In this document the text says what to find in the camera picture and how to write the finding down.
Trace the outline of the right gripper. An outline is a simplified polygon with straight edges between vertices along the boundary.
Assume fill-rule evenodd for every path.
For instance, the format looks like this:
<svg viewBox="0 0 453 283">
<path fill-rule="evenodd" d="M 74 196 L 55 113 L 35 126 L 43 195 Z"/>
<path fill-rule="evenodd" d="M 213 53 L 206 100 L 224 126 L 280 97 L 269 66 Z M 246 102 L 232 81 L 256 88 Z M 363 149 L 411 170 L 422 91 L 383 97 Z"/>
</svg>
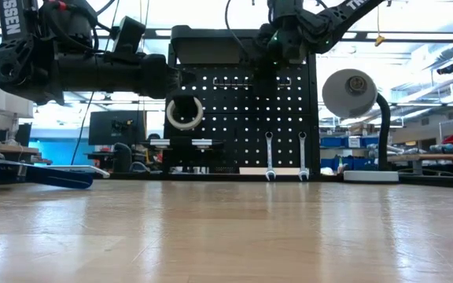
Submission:
<svg viewBox="0 0 453 283">
<path fill-rule="evenodd" d="M 267 0 L 268 22 L 254 37 L 256 63 L 302 61 L 301 14 L 303 0 Z"/>
</svg>

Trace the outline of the black aluminium table frame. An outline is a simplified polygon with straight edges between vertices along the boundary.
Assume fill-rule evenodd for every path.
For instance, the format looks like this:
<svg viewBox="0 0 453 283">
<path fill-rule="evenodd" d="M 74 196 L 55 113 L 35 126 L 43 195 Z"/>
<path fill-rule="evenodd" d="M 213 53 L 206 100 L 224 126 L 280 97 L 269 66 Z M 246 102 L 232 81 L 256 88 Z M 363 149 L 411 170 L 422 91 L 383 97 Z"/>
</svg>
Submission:
<svg viewBox="0 0 453 283">
<path fill-rule="evenodd" d="M 173 182 L 301 182 L 298 175 L 276 174 L 275 179 L 261 175 L 239 174 L 150 174 L 111 173 L 104 178 L 94 173 L 94 180 L 173 181 Z M 453 176 L 404 175 L 395 171 L 346 171 L 342 175 L 310 175 L 304 182 L 346 182 L 355 184 L 406 184 L 453 188 Z"/>
</svg>

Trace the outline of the silver combination wrench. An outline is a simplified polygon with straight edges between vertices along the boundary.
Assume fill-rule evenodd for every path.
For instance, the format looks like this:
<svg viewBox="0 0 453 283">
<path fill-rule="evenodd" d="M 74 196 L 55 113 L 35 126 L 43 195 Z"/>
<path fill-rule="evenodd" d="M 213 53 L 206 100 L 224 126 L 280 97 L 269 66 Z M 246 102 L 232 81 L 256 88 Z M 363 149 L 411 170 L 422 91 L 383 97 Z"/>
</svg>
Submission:
<svg viewBox="0 0 453 283">
<path fill-rule="evenodd" d="M 299 134 L 298 134 L 298 138 L 299 138 L 299 145 L 300 145 L 300 170 L 298 172 L 298 177 L 299 179 L 304 182 L 304 181 L 307 181 L 309 179 L 309 170 L 307 169 L 306 167 L 306 154 L 305 154 L 305 140 L 306 140 L 306 133 L 301 131 Z"/>
<path fill-rule="evenodd" d="M 267 170 L 265 176 L 269 182 L 274 181 L 276 179 L 276 173 L 273 168 L 273 160 L 272 160 L 272 138 L 273 134 L 268 131 L 265 133 L 266 143 L 267 143 Z"/>
</svg>

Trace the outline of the wooden workbench with tools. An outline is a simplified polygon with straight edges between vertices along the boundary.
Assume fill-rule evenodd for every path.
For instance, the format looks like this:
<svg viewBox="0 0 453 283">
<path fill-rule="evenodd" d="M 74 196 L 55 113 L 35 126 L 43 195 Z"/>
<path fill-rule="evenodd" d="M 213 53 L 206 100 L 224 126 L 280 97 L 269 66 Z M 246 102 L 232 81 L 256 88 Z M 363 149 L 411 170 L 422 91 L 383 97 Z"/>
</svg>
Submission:
<svg viewBox="0 0 453 283">
<path fill-rule="evenodd" d="M 412 171 L 416 175 L 422 175 L 423 166 L 422 162 L 424 160 L 450 160 L 453 162 L 453 154 L 411 154 L 411 155 L 398 155 L 398 156 L 389 156 L 388 162 L 399 163 L 399 162 L 412 162 Z"/>
</svg>

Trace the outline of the white masking tape roll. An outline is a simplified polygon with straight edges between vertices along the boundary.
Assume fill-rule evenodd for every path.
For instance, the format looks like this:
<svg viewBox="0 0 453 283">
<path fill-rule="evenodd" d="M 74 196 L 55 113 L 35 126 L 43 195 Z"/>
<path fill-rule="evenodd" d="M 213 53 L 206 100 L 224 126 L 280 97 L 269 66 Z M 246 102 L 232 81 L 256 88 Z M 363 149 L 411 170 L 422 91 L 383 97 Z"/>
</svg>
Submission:
<svg viewBox="0 0 453 283">
<path fill-rule="evenodd" d="M 188 123 L 181 123 L 174 118 L 175 111 L 181 111 L 184 115 L 190 114 L 193 119 Z M 192 130 L 198 126 L 204 116 L 201 102 L 193 96 L 175 97 L 166 108 L 166 117 L 169 123 L 179 130 Z"/>
</svg>

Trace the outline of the wooden workbench with clutter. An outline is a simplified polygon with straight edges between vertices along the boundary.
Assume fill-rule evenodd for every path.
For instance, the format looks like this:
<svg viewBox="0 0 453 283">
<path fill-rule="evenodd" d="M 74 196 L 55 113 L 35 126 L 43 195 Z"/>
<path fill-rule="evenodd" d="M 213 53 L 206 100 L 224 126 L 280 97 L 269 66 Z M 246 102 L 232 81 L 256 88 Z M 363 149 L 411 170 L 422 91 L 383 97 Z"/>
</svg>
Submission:
<svg viewBox="0 0 453 283">
<path fill-rule="evenodd" d="M 18 154 L 31 154 L 40 155 L 40 151 L 37 148 L 25 147 L 22 145 L 7 145 L 0 143 L 0 153 L 18 153 Z"/>
</svg>

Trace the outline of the black peg board cart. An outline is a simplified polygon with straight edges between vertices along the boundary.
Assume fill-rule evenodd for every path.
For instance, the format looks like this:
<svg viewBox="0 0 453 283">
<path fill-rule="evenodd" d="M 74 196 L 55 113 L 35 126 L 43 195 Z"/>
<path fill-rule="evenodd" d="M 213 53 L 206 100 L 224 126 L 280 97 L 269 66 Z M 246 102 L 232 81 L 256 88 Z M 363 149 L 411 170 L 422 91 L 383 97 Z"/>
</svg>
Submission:
<svg viewBox="0 0 453 283">
<path fill-rule="evenodd" d="M 195 80 L 167 96 L 193 96 L 204 116 L 192 130 L 174 128 L 167 117 L 164 139 L 214 139 L 222 149 L 164 149 L 166 169 L 192 171 L 204 168 L 212 174 L 239 174 L 247 167 L 267 170 L 265 133 L 272 138 L 276 174 L 298 175 L 303 131 L 306 167 L 310 175 L 320 168 L 316 59 L 286 64 L 256 63 L 254 37 L 258 30 L 200 29 L 178 25 L 171 29 L 168 62 Z"/>
</svg>

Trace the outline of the black office chair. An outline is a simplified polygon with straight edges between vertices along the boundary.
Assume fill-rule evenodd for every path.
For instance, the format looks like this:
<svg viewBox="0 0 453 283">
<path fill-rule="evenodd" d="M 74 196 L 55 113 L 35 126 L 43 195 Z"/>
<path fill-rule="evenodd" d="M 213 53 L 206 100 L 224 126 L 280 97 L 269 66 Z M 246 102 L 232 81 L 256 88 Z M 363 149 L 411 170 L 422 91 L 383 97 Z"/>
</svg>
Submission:
<svg viewBox="0 0 453 283">
<path fill-rule="evenodd" d="M 113 150 L 113 171 L 115 173 L 127 173 L 130 171 L 131 164 L 131 148 L 124 143 L 117 142 Z"/>
</svg>

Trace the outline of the black computer monitor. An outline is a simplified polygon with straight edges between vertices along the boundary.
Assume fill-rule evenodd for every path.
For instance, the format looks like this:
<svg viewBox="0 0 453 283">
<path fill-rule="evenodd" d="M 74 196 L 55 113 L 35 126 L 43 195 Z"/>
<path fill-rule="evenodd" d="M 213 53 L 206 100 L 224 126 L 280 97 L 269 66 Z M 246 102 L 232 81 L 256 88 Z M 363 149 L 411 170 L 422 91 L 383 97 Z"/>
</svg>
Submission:
<svg viewBox="0 0 453 283">
<path fill-rule="evenodd" d="M 121 110 L 90 114 L 90 145 L 137 145 L 145 140 L 143 111 Z"/>
</svg>

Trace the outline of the white gooseneck desk lamp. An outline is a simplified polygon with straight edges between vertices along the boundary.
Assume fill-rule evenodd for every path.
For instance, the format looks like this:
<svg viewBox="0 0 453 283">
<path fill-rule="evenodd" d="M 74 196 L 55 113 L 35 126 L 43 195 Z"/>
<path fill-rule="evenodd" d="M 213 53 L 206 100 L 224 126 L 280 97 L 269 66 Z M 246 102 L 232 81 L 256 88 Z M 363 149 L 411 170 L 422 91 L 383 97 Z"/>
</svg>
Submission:
<svg viewBox="0 0 453 283">
<path fill-rule="evenodd" d="M 342 69 L 334 72 L 322 87 L 325 106 L 342 119 L 358 118 L 368 113 L 374 105 L 381 110 L 381 128 L 378 138 L 377 169 L 373 171 L 345 171 L 345 182 L 397 183 L 399 174 L 389 169 L 387 145 L 391 126 L 389 103 L 378 92 L 373 79 L 358 69 Z"/>
</svg>

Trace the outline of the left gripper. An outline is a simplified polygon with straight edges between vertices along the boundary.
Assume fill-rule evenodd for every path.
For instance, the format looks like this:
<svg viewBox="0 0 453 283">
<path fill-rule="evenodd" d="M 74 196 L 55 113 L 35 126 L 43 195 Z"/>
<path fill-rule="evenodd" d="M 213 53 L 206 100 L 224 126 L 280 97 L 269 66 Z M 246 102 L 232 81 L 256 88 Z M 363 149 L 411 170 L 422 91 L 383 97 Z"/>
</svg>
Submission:
<svg viewBox="0 0 453 283">
<path fill-rule="evenodd" d="M 180 71 L 170 67 L 166 57 L 149 54 L 142 59 L 142 96 L 165 99 L 180 87 Z"/>
</svg>

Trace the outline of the blue storage bin row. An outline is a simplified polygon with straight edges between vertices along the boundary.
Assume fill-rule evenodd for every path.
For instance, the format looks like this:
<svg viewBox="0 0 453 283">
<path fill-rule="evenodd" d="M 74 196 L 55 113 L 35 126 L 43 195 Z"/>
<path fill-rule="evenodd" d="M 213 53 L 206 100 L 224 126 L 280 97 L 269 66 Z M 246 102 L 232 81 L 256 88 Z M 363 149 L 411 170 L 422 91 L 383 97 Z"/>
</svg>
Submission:
<svg viewBox="0 0 453 283">
<path fill-rule="evenodd" d="M 378 142 L 378 137 L 324 137 L 320 138 L 320 147 L 358 149 Z"/>
<path fill-rule="evenodd" d="M 329 167 L 336 171 L 340 164 L 347 164 L 352 170 L 362 170 L 367 164 L 373 164 L 375 159 L 370 158 L 345 158 L 335 157 L 329 159 L 321 159 L 321 167 Z"/>
</svg>

